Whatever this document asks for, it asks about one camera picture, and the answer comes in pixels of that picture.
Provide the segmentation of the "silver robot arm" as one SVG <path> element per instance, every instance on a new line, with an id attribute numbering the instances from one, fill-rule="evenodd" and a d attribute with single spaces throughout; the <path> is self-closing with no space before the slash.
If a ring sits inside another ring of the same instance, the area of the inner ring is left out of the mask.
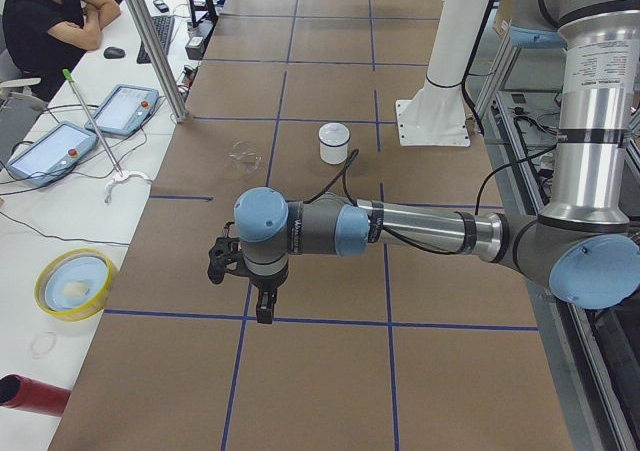
<path id="1" fill-rule="evenodd" d="M 288 259 L 354 256 L 378 241 L 439 255 L 474 254 L 584 309 L 608 308 L 639 285 L 639 248 L 619 209 L 639 61 L 639 0 L 515 0 L 512 38 L 555 37 L 566 49 L 552 195 L 536 216 L 473 216 L 323 194 L 288 202 L 253 188 L 234 206 L 235 274 L 257 288 L 271 323 Z"/>

